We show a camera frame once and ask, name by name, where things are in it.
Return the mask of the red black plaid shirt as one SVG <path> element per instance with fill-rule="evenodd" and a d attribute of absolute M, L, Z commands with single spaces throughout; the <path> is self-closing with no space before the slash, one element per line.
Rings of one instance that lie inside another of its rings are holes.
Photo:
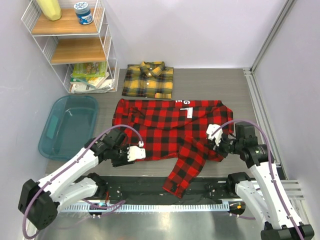
<path fill-rule="evenodd" d="M 220 100 L 120 99 L 112 124 L 131 126 L 140 133 L 138 137 L 124 128 L 128 144 L 143 140 L 145 161 L 177 159 L 162 188 L 182 198 L 206 161 L 223 160 L 207 139 L 208 126 L 221 126 L 233 116 Z"/>

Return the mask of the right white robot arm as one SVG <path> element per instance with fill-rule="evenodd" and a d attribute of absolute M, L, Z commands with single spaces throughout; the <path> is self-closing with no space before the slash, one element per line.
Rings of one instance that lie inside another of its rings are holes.
<path fill-rule="evenodd" d="M 253 174 L 255 188 L 244 172 L 227 177 L 226 193 L 240 197 L 261 224 L 263 240 L 311 240 L 313 227 L 304 224 L 283 187 L 272 159 L 271 147 L 264 131 L 254 122 L 235 119 L 222 125 L 209 124 L 206 130 L 213 149 L 223 155 L 239 155 Z"/>

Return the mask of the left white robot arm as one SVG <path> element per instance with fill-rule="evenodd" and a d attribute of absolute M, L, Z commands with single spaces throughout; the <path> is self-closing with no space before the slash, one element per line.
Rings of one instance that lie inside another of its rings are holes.
<path fill-rule="evenodd" d="M 70 205 L 88 198 L 109 197 L 109 184 L 97 173 L 83 174 L 110 160 L 113 167 L 133 164 L 146 156 L 142 137 L 136 145 L 124 144 L 127 135 L 119 125 L 90 139 L 80 151 L 51 174 L 27 180 L 21 189 L 18 210 L 23 214 L 22 231 L 27 223 L 38 230 L 47 228 L 57 215 Z"/>

